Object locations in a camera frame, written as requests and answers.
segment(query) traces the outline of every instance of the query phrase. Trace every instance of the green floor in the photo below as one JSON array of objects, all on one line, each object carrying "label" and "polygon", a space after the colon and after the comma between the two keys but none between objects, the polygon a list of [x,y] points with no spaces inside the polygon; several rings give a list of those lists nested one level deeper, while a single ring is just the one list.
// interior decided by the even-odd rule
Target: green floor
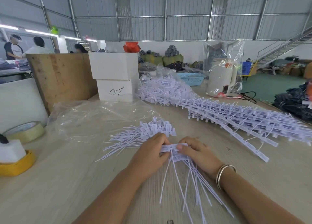
[{"label": "green floor", "polygon": [[257,73],[243,81],[242,92],[255,91],[256,99],[274,102],[275,94],[285,93],[286,89],[296,88],[305,81],[302,77]]}]

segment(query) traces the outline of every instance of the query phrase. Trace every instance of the silver bracelet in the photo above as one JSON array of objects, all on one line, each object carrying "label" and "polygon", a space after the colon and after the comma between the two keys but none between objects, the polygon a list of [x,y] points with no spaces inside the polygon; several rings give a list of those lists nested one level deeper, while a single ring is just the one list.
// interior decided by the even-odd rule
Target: silver bracelet
[{"label": "silver bracelet", "polygon": [[233,170],[236,172],[236,168],[233,166],[233,165],[223,165],[219,171],[218,171],[218,174],[216,175],[216,186],[219,188],[219,190],[222,190],[221,189],[221,186],[220,186],[220,178],[221,178],[221,175],[222,175],[222,172],[224,171],[225,168],[227,167],[232,167]]}]

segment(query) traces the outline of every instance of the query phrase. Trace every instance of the green sack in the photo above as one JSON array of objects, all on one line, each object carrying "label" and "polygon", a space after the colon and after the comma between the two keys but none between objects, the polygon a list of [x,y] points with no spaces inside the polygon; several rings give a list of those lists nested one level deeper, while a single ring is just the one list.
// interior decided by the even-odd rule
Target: green sack
[{"label": "green sack", "polygon": [[176,61],[183,62],[183,56],[181,54],[175,55],[173,57],[163,57],[163,65],[167,66],[169,64],[175,63]]},{"label": "green sack", "polygon": [[152,52],[151,54],[141,55],[140,57],[143,59],[144,62],[150,62],[157,66],[161,64],[163,66],[162,57],[161,56],[155,57],[154,52]]}]

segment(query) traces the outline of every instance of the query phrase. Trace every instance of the white box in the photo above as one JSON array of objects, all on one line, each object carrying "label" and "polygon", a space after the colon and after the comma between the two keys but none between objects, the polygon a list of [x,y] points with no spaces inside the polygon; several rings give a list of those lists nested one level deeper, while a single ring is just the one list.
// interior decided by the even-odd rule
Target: white box
[{"label": "white box", "polygon": [[130,80],[138,73],[137,53],[89,53],[93,79]]},{"label": "white box", "polygon": [[103,101],[131,102],[138,89],[138,73],[130,80],[96,80],[99,99]]}]

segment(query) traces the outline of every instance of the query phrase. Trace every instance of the roll of tape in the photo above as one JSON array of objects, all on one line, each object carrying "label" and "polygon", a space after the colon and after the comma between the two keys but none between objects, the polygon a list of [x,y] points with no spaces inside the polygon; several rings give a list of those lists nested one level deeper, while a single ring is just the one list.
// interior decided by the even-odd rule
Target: roll of tape
[{"label": "roll of tape", "polygon": [[19,139],[22,144],[28,143],[43,135],[45,129],[40,121],[31,121],[22,125],[13,127],[3,133],[8,140]]}]

